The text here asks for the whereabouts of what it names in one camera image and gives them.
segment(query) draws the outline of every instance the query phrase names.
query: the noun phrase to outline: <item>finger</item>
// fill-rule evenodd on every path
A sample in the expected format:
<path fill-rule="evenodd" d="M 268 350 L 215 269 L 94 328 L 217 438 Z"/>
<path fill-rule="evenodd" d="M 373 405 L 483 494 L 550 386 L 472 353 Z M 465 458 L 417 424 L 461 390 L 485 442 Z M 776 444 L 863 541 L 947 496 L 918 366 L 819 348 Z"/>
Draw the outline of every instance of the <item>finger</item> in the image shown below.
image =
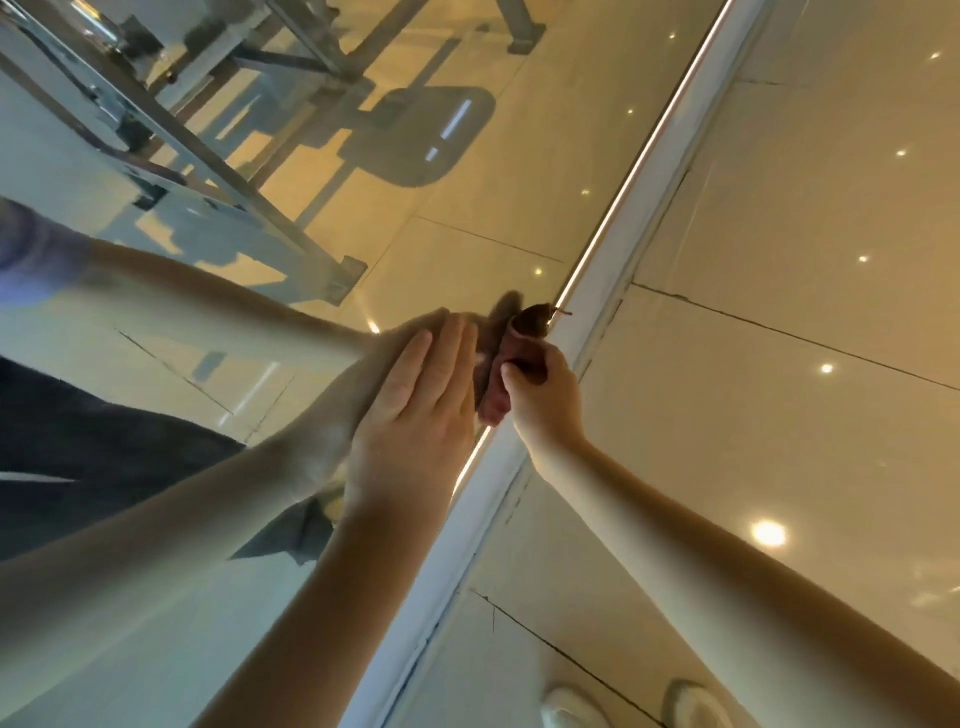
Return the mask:
<path fill-rule="evenodd" d="M 422 411 L 437 406 L 456 368 L 466 325 L 466 317 L 459 313 L 450 316 L 444 324 L 423 364 L 423 371 L 410 399 L 411 410 Z"/>
<path fill-rule="evenodd" d="M 417 380 L 432 341 L 433 334 L 426 330 L 418 331 L 410 340 L 387 374 L 366 419 L 390 422 L 400 416 L 417 388 Z"/>
<path fill-rule="evenodd" d="M 553 344 L 543 342 L 543 359 L 548 377 L 570 371 L 570 365 L 567 363 L 564 353 Z"/>
<path fill-rule="evenodd" d="M 477 356 L 477 326 L 467 323 L 460 339 L 460 350 L 446 391 L 437 402 L 439 408 L 456 412 L 464 401 L 465 392 L 473 389 L 473 369 Z"/>
<path fill-rule="evenodd" d="M 464 400 L 460 403 L 460 412 L 465 417 L 469 417 L 472 420 L 473 416 L 476 414 L 476 411 L 477 411 L 477 398 L 476 398 L 475 390 L 471 383 L 470 388 L 467 389 L 466 392 L 464 392 Z"/>
<path fill-rule="evenodd" d="M 511 400 L 522 397 L 527 390 L 535 386 L 516 365 L 509 361 L 500 367 L 500 374 L 503 376 L 503 386 L 506 387 Z"/>

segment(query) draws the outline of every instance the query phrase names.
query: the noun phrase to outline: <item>tile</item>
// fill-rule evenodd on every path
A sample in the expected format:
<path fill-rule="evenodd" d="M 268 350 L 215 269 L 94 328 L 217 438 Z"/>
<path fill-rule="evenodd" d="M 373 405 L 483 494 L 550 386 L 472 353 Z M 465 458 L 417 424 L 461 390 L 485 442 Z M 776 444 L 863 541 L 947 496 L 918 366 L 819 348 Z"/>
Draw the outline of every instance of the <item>tile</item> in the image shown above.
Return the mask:
<path fill-rule="evenodd" d="M 739 78 L 955 106 L 950 0 L 780 0 Z"/>
<path fill-rule="evenodd" d="M 616 728 L 659 725 L 476 594 L 458 598 L 432 649 L 391 728 L 541 728 L 540 701 L 558 685 L 589 695 Z"/>
<path fill-rule="evenodd" d="M 627 386 L 622 373 L 613 378 Z M 487 538 L 467 584 L 651 715 L 660 715 L 674 680 L 688 680 L 722 696 L 739 728 L 755 726 L 633 578 L 535 475 L 506 523 Z"/>
<path fill-rule="evenodd" d="M 584 396 L 591 438 L 646 482 L 748 540 L 781 524 L 772 555 L 960 675 L 960 394 L 633 287 Z M 512 569 L 523 594 L 562 574 Z"/>
<path fill-rule="evenodd" d="M 297 308 L 386 330 L 441 306 L 486 312 L 509 290 L 530 302 L 552 301 L 566 275 L 567 266 L 555 260 L 413 218 L 340 311 L 326 303 Z"/>
<path fill-rule="evenodd" d="M 635 280 L 960 385 L 954 121 L 738 84 Z"/>
<path fill-rule="evenodd" d="M 256 429 L 294 378 L 293 369 L 275 361 L 205 352 L 157 337 L 139 339 L 137 343 L 250 430 Z"/>
<path fill-rule="evenodd" d="M 247 441 L 256 445 L 271 435 L 280 432 L 293 422 L 314 400 L 319 397 L 338 373 L 297 371 L 290 383 L 271 406 L 254 435 Z"/>
<path fill-rule="evenodd" d="M 119 332 L 37 309 L 0 316 L 0 354 L 103 400 L 180 417 L 235 440 L 251 428 Z"/>
<path fill-rule="evenodd" d="M 420 215 L 574 262 L 720 6 L 571 5 Z"/>

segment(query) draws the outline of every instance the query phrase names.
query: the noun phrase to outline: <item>ceiling light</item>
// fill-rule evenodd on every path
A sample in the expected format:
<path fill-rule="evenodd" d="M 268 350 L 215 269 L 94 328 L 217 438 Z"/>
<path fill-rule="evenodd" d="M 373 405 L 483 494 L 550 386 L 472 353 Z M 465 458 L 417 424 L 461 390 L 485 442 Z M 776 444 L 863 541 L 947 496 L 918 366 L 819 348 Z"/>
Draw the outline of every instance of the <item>ceiling light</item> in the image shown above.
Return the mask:
<path fill-rule="evenodd" d="M 757 521 L 750 526 L 750 534 L 761 546 L 778 548 L 786 544 L 786 528 L 776 521 Z"/>

